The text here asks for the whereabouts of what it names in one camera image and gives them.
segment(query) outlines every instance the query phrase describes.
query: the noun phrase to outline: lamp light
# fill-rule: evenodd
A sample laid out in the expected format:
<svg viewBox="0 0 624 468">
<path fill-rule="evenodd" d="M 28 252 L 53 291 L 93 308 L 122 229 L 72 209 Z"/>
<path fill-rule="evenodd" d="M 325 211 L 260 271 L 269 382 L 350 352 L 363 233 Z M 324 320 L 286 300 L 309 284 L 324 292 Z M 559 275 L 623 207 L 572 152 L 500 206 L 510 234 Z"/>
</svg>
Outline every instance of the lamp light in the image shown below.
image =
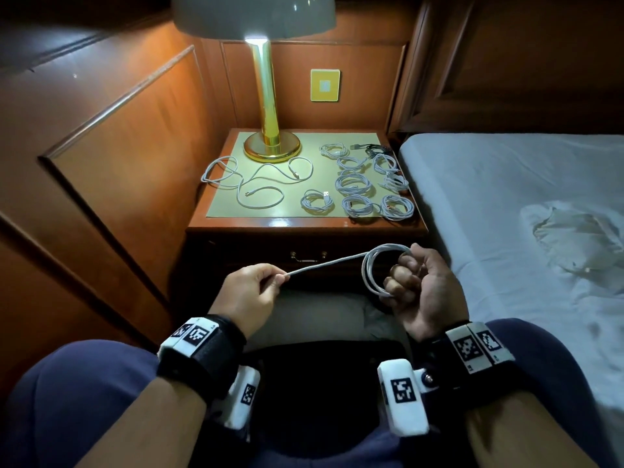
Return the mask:
<svg viewBox="0 0 624 468">
<path fill-rule="evenodd" d="M 280 132 L 270 39 L 306 36 L 336 26 L 334 0 L 172 0 L 176 27 L 193 36 L 245 40 L 252 50 L 262 131 L 245 141 L 258 162 L 283 162 L 301 151 L 296 135 Z"/>
</svg>

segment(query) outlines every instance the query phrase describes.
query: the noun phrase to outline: leg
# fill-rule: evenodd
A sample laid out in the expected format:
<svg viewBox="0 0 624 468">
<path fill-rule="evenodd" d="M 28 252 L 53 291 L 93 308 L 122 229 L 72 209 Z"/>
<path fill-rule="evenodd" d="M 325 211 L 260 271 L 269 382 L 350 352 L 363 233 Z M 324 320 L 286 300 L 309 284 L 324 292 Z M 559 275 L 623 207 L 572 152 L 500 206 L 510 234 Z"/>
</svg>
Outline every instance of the leg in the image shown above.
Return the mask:
<svg viewBox="0 0 624 468">
<path fill-rule="evenodd" d="M 617 468 L 587 380 L 567 348 L 546 330 L 519 319 L 488 322 L 530 375 L 535 395 L 601 468 Z"/>
<path fill-rule="evenodd" d="M 89 340 L 48 355 L 20 379 L 2 416 L 0 459 L 72 467 L 156 377 L 156 355 Z"/>
</svg>

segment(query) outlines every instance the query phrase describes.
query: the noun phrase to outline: forearm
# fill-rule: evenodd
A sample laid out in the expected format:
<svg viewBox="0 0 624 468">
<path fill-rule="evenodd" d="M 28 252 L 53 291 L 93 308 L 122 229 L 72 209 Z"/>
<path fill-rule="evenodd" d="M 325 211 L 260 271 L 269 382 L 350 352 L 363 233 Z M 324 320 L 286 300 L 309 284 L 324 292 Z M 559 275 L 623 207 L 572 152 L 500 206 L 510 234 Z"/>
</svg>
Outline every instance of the forearm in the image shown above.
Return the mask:
<svg viewBox="0 0 624 468">
<path fill-rule="evenodd" d="M 537 398 L 516 392 L 465 416 L 480 468 L 595 468 Z"/>
<path fill-rule="evenodd" d="M 76 466 L 186 467 L 205 413 L 197 393 L 157 377 Z"/>
</svg>

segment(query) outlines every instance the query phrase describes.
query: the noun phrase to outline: yellow wall plate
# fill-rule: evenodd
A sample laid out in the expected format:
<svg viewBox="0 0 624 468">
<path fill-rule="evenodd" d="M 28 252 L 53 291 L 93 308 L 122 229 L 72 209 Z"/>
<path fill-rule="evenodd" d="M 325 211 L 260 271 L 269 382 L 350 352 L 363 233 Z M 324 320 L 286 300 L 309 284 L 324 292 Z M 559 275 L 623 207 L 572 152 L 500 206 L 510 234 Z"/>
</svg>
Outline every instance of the yellow wall plate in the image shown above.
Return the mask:
<svg viewBox="0 0 624 468">
<path fill-rule="evenodd" d="M 340 92 L 339 69 L 310 70 L 310 100 L 338 101 Z"/>
</svg>

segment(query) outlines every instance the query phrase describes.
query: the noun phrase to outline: drawer handle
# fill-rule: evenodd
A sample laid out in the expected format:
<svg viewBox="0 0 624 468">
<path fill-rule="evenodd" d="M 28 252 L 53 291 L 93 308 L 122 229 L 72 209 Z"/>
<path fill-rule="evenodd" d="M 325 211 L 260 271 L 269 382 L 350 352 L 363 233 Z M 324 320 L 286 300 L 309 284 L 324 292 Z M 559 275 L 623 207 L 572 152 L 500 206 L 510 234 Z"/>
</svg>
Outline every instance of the drawer handle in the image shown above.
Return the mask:
<svg viewBox="0 0 624 468">
<path fill-rule="evenodd" d="M 325 258 L 327 258 L 327 251 L 321 252 L 321 259 L 297 259 L 297 253 L 294 251 L 290 252 L 290 259 L 297 261 L 297 263 L 319 263 Z"/>
</svg>

